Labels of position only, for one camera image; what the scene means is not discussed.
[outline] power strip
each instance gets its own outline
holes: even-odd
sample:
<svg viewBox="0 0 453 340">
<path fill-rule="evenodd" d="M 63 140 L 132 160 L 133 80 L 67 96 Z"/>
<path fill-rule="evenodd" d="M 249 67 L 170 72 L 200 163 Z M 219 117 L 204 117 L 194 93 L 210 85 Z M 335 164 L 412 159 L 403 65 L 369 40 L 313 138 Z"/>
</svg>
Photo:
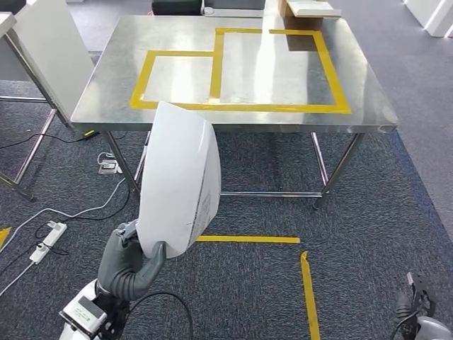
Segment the power strip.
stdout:
<svg viewBox="0 0 453 340">
<path fill-rule="evenodd" d="M 49 232 L 49 234 L 44 239 L 44 241 L 36 246 L 36 250 L 33 251 L 33 254 L 30 256 L 30 260 L 35 262 L 35 264 L 38 264 L 39 262 L 42 261 L 44 256 L 50 251 L 49 247 L 53 247 L 67 228 L 67 226 L 63 223 L 57 223 L 54 221 L 50 221 L 47 225 L 52 228 L 52 230 L 51 230 L 51 232 Z"/>
</svg>

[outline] table top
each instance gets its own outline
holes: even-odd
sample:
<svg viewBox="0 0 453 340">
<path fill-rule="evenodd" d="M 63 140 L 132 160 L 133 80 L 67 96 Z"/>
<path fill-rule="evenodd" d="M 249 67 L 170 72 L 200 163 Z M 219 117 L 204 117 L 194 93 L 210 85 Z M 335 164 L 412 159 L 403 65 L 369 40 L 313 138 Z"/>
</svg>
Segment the table top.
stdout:
<svg viewBox="0 0 453 340">
<path fill-rule="evenodd" d="M 71 120 L 83 129 L 149 130 L 158 101 L 197 111 L 216 130 L 397 125 L 345 20 L 277 16 L 121 17 Z"/>
<path fill-rule="evenodd" d="M 16 18 L 11 12 L 0 12 L 0 38 L 14 26 Z"/>
</svg>

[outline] black chair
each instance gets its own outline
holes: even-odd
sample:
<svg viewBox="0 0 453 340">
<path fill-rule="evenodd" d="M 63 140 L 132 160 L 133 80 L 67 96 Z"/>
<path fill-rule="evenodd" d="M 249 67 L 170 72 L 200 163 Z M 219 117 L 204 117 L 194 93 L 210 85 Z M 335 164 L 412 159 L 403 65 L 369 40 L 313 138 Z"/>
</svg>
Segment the black chair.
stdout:
<svg viewBox="0 0 453 340">
<path fill-rule="evenodd" d="M 200 16 L 203 0 L 152 0 L 155 16 Z"/>
</svg>

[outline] gray carpet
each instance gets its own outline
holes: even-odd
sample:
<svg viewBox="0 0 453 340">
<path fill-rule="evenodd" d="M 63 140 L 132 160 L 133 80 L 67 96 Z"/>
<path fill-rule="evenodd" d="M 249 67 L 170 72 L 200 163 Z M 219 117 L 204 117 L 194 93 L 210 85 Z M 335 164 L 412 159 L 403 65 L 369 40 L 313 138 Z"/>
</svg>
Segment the gray carpet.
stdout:
<svg viewBox="0 0 453 340">
<path fill-rule="evenodd" d="M 0 84 L 4 91 L 23 92 Z M 39 105 L 0 104 L 1 145 L 38 131 L 47 110 Z M 52 134 L 78 135 L 55 121 Z M 136 167 L 145 133 L 118 140 Z M 225 190 L 304 190 L 319 188 L 317 161 L 308 135 L 217 135 Z M 347 135 L 320 135 L 332 171 L 349 142 Z M 18 170 L 29 143 L 0 151 L 1 168 Z M 97 174 L 100 137 L 77 144 L 46 139 L 24 184 L 37 197 L 28 203 L 0 186 L 0 227 L 17 227 L 41 208 L 75 213 L 101 205 L 121 177 Z M 300 237 L 301 244 L 197 243 L 167 263 L 155 290 L 179 293 L 190 306 L 195 339 L 309 339 L 300 255 L 308 250 L 321 337 L 386 339 L 405 274 L 428 276 L 439 297 L 437 317 L 453 328 L 452 247 L 396 133 L 370 135 L 328 200 L 314 211 L 306 199 L 222 198 L 207 234 Z M 127 198 L 123 184 L 113 201 L 90 216 L 106 216 Z M 100 222 L 71 221 L 57 246 L 69 256 L 50 254 L 0 298 L 2 339 L 57 339 L 63 325 L 58 312 L 96 277 L 110 231 L 138 213 L 132 198 L 120 214 Z M 35 228 L 55 214 L 22 229 L 4 254 L 0 270 L 35 242 Z M 0 276 L 3 288 L 23 270 L 23 257 Z M 138 307 L 124 339 L 187 339 L 184 310 L 170 297 Z"/>
<path fill-rule="evenodd" d="M 453 39 L 424 32 L 401 0 L 330 0 L 343 10 L 400 120 L 399 131 L 453 237 Z"/>
</svg>

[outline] metal stand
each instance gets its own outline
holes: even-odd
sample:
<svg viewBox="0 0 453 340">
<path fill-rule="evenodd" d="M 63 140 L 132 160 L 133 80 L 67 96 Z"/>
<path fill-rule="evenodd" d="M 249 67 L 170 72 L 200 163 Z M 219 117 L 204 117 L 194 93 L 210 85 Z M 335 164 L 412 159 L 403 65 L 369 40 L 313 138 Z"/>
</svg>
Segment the metal stand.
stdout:
<svg viewBox="0 0 453 340">
<path fill-rule="evenodd" d="M 40 132 L 40 136 L 35 142 L 32 150 L 29 153 L 28 156 L 25 159 L 25 161 L 22 164 L 19 173 L 16 176 L 16 178 L 13 181 L 11 178 L 0 172 L 0 183 L 4 183 L 12 190 L 17 191 L 20 195 L 28 199 L 32 200 L 33 195 L 28 190 L 22 188 L 20 186 L 20 182 L 25 175 L 25 172 L 29 168 L 31 161 L 33 159 L 34 155 L 36 153 L 38 148 L 42 142 L 44 138 L 44 134 L 45 134 L 48 128 L 51 126 L 51 123 L 54 120 L 55 115 L 58 116 L 58 118 L 64 124 L 64 126 L 69 127 L 69 122 L 62 115 L 58 108 L 54 103 L 54 101 L 51 98 L 51 96 L 44 88 L 42 85 L 38 80 L 35 74 L 32 70 L 30 65 L 22 55 L 20 49 L 19 49 L 16 44 L 7 33 L 5 35 L 5 39 L 8 44 L 8 46 L 13 51 L 13 53 L 20 62 L 20 64 L 23 67 L 23 69 L 30 77 L 30 79 L 41 92 L 44 98 L 27 98 L 27 97 L 11 97 L 11 96 L 0 96 L 0 101 L 5 102 L 16 102 L 16 103 L 46 103 L 49 104 L 52 110 L 45 121 L 44 125 Z"/>
<path fill-rule="evenodd" d="M 314 209 L 319 209 L 326 202 L 329 191 L 340 178 L 340 175 L 343 172 L 344 167 L 350 160 L 354 151 L 363 140 L 363 137 L 365 137 L 364 133 L 357 133 L 354 135 L 347 149 L 343 154 L 343 157 L 341 157 L 336 165 L 336 168 L 335 168 L 332 177 L 323 187 L 323 191 L 321 191 L 321 197 L 314 202 L 313 205 Z"/>
<path fill-rule="evenodd" d="M 145 161 L 145 157 L 146 154 L 146 149 L 148 148 L 148 143 L 149 141 L 149 136 L 151 132 L 148 133 L 146 137 L 146 141 L 143 148 L 143 152 L 142 153 L 142 158 L 139 163 L 139 167 L 136 170 L 135 176 L 133 176 L 130 170 L 127 168 L 126 160 L 123 157 L 118 146 L 117 145 L 115 138 L 112 135 L 111 132 L 106 131 L 103 132 L 103 135 L 106 138 L 106 140 L 109 143 L 113 154 L 116 157 L 118 163 L 120 165 L 123 173 L 126 177 L 126 180 L 130 186 L 133 191 L 134 191 L 137 197 L 140 197 L 140 191 L 138 187 L 139 179 L 140 178 Z M 224 191 L 221 193 L 221 196 L 245 196 L 245 197 L 286 197 L 286 198 L 317 198 L 314 207 L 315 209 L 320 208 L 323 205 L 329 191 L 338 180 L 341 172 L 344 169 L 346 164 L 352 157 L 354 152 L 362 142 L 365 134 L 363 133 L 357 133 L 354 136 L 353 140 L 347 147 L 347 149 L 343 154 L 341 159 L 338 162 L 336 168 L 332 173 L 332 177 L 329 177 L 327 171 L 326 170 L 326 166 L 324 165 L 324 161 L 323 159 L 323 154 L 320 145 L 318 143 L 318 138 L 315 132 L 311 132 L 311 141 L 313 142 L 313 146 L 314 148 L 314 152 L 317 155 L 317 160 L 318 161 L 318 166 L 320 168 L 320 172 L 321 175 L 321 180 L 323 183 L 323 190 L 321 192 L 290 192 L 290 191 Z"/>
<path fill-rule="evenodd" d="M 107 143 L 109 143 L 109 145 L 112 149 L 112 152 L 113 152 L 113 154 L 115 155 L 115 158 L 117 159 L 117 162 L 118 163 L 120 168 L 121 168 L 121 171 L 123 171 L 123 174 L 126 178 L 126 181 L 127 182 L 127 184 L 129 184 L 129 186 L 133 193 L 135 193 L 136 195 L 137 195 L 137 197 L 139 198 L 140 197 L 140 189 L 139 189 L 139 185 L 137 184 L 138 178 L 137 178 L 137 180 L 136 180 L 135 177 L 133 176 L 133 174 L 130 172 L 130 169 L 129 169 L 129 167 L 126 163 L 126 160 L 124 159 L 124 157 L 123 157 L 123 155 L 120 151 L 120 148 L 117 144 L 117 141 L 115 140 L 113 135 L 112 135 L 112 132 L 103 131 L 101 133 L 104 138 L 106 138 L 106 141 L 107 141 Z"/>
</svg>

